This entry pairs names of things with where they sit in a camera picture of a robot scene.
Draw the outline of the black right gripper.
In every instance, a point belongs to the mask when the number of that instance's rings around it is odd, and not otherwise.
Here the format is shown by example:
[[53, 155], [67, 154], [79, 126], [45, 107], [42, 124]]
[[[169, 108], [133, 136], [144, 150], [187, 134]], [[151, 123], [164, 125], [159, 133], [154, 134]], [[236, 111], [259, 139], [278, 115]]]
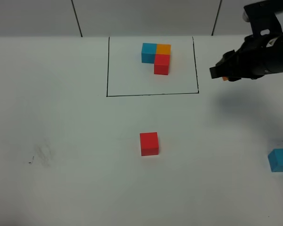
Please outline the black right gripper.
[[224, 53], [209, 70], [212, 79], [227, 77], [230, 82], [283, 73], [283, 35], [245, 41], [236, 52]]

